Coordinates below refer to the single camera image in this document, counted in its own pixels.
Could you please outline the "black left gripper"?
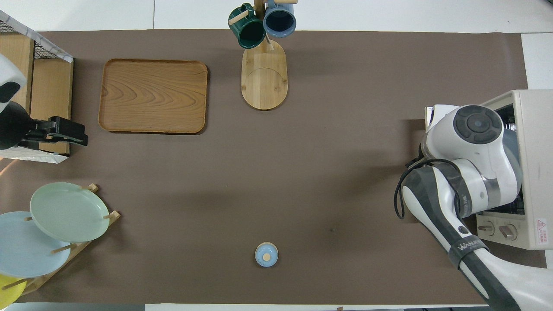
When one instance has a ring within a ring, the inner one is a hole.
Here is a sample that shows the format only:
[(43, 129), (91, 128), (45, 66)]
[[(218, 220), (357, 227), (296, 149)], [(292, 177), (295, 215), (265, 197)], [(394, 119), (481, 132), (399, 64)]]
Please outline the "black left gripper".
[(54, 142), (88, 146), (83, 124), (59, 116), (50, 117), (47, 121), (33, 119), (20, 104), (10, 101), (0, 114), (0, 149), (19, 146), (22, 141), (25, 147), (45, 142), (47, 132), (41, 125), (50, 122), (54, 122), (50, 131), (54, 133)]

